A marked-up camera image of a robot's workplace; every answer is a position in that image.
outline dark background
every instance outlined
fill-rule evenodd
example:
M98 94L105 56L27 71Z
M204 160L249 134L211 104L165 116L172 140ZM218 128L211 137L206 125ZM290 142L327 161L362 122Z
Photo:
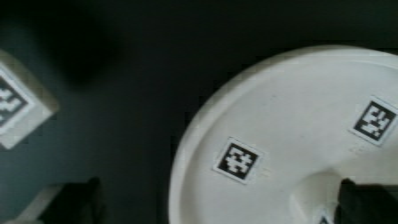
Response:
M259 60L304 46L398 47L398 1L2 2L0 48L60 112L0 155L0 221L51 183L105 186L108 223L167 223L172 156L195 111Z

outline white plate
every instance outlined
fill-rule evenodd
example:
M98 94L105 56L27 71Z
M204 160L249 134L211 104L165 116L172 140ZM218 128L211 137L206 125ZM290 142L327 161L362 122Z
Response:
M341 179L398 183L396 107L394 55L320 46L258 63L185 133L170 224L332 222Z

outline black object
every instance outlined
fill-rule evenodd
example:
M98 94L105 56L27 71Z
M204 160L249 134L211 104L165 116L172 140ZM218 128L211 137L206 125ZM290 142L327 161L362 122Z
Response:
M119 59L121 46L94 13L69 0L16 0L5 16L32 29L46 57L75 86L85 85Z
M51 224L99 224L105 222L105 203L99 179L69 183L51 201L39 220Z
M398 223L398 186L357 185L343 180L336 224Z

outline white disc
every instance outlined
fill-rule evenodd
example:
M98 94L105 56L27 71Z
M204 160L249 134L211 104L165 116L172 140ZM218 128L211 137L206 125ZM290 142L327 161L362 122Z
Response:
M398 57L320 46L234 77L172 167L170 224L332 222L339 181L398 183Z

